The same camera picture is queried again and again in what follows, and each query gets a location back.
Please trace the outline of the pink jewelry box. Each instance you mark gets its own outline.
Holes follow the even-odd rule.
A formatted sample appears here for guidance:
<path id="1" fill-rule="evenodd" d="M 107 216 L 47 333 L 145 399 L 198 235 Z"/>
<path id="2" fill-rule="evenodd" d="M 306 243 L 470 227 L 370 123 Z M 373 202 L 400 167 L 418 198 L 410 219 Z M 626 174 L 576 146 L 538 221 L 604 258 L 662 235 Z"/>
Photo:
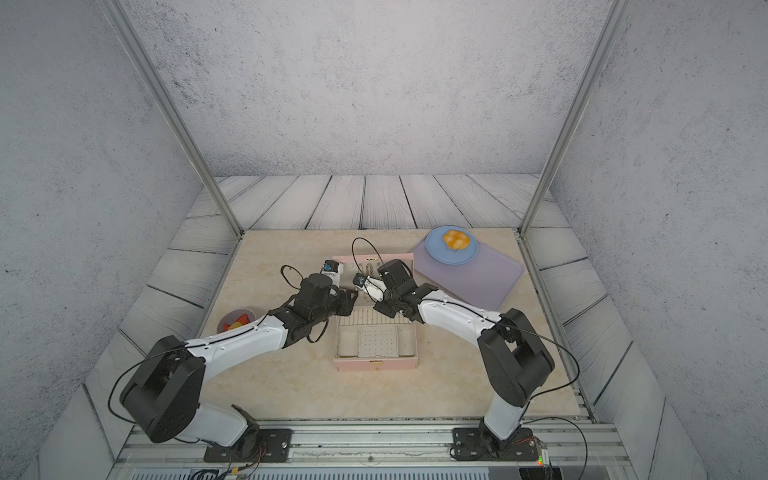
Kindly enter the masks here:
<path id="1" fill-rule="evenodd" d="M 383 262 L 399 259 L 411 268 L 411 253 L 335 256 L 344 264 L 340 285 L 353 289 L 353 277 L 364 273 L 378 278 Z M 352 314 L 336 319 L 333 362 L 341 372 L 413 370 L 418 366 L 418 342 L 415 325 L 397 314 L 389 318 L 373 309 L 374 302 L 359 292 Z"/>

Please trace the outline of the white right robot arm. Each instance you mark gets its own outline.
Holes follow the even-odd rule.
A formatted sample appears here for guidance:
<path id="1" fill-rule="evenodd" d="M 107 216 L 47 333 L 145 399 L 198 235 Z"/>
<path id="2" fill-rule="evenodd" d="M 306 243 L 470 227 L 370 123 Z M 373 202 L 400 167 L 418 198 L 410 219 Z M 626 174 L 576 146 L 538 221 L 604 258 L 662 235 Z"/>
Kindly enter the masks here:
<path id="1" fill-rule="evenodd" d="M 390 317 L 441 328 L 478 348 L 494 391 L 479 432 L 487 451 L 499 454 L 521 437 L 518 431 L 536 390 L 555 369 L 544 339 L 524 313 L 482 310 L 438 287 L 419 284 L 401 260 L 378 268 L 383 283 L 375 307 Z"/>

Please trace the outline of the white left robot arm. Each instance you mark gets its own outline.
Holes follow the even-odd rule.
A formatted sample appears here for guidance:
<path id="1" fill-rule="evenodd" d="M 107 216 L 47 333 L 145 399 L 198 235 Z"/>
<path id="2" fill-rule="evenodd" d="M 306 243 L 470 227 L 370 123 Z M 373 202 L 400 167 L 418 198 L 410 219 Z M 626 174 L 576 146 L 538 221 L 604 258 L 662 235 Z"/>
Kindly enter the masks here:
<path id="1" fill-rule="evenodd" d="M 233 447 L 254 436 L 257 424 L 246 412 L 200 401 L 205 383 L 257 356 L 285 349 L 333 316 L 349 316 L 358 292 L 313 273 L 299 291 L 253 324 L 206 338 L 158 340 L 120 393 L 119 402 L 154 443 L 197 438 Z"/>

